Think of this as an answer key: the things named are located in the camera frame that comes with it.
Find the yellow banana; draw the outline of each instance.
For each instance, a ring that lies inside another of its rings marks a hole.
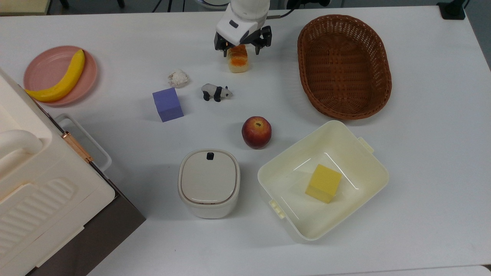
[[[49,103],[57,101],[66,96],[66,94],[68,94],[77,84],[80,75],[82,74],[84,65],[85,55],[83,54],[83,50],[78,50],[73,55],[65,75],[57,84],[55,84],[53,87],[39,91],[25,90],[31,97],[40,102]]]

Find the copper hinge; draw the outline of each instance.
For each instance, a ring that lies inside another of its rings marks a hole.
[[[65,131],[61,136],[63,140],[71,147],[73,150],[84,159],[87,163],[94,161],[94,159],[85,151],[85,149],[75,140],[75,138],[68,132]]]

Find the toy panda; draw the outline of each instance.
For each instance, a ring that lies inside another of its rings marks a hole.
[[[205,99],[207,102],[210,100],[212,94],[215,102],[219,102],[221,99],[230,99],[230,97],[232,97],[232,92],[230,92],[226,86],[223,88],[221,86],[207,83],[203,85],[201,91],[203,91],[203,99]]]

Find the apple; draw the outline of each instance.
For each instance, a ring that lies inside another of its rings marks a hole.
[[[271,125],[263,117],[253,116],[242,126],[242,138],[253,149],[261,149],[271,139]]]

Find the brown basket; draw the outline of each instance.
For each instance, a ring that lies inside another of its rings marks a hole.
[[[336,119],[363,119],[387,103],[392,81],[382,40],[347,15],[312,20],[298,40],[300,80],[312,105]]]

